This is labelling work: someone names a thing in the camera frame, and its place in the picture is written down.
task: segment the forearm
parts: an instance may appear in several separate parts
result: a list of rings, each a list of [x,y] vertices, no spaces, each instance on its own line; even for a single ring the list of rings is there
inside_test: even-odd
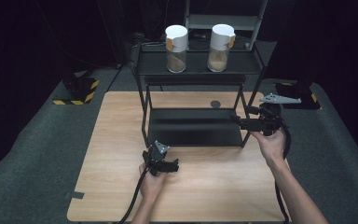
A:
[[[136,211],[135,217],[132,219],[131,224],[146,224],[149,223],[153,211],[155,199],[143,198]]]
[[[328,223],[284,161],[270,165],[294,223]]]

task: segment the person's right hand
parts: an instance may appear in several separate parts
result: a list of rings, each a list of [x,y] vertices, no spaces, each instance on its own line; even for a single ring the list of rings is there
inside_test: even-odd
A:
[[[251,135],[257,139],[261,154],[263,154],[269,167],[273,164],[284,162],[283,150],[285,136],[281,130],[277,130],[270,136],[264,136],[259,132],[251,132]]]

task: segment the person's hand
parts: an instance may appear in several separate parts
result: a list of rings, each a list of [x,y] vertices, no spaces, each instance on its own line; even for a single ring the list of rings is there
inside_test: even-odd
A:
[[[273,164],[284,162],[283,150],[285,136],[281,130],[277,130],[273,135],[264,136],[262,133],[251,132],[260,145],[261,154],[266,159],[267,165],[271,167]]]
[[[144,171],[145,164],[142,163],[139,166],[140,174]],[[144,196],[144,200],[155,201],[162,190],[167,173],[158,173],[157,176],[153,176],[150,172],[146,173],[144,181],[141,185],[141,193]]]

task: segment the person's arm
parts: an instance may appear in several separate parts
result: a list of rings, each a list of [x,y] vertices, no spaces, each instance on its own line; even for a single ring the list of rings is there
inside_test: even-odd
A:
[[[271,136],[251,133],[261,149],[294,223],[328,223],[309,194],[301,187],[283,159],[284,134],[278,130]]]
[[[145,164],[139,166],[139,172],[142,173],[145,169]],[[158,173],[158,176],[153,176],[149,172],[146,173],[144,181],[141,185],[142,200],[132,224],[149,223],[150,216],[153,211],[154,203],[162,190],[167,173]]]

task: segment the shelf lower tier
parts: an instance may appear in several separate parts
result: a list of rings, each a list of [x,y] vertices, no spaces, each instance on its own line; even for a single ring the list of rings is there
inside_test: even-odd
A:
[[[154,108],[147,141],[179,147],[239,147],[241,130],[230,115],[236,115],[235,109]]]

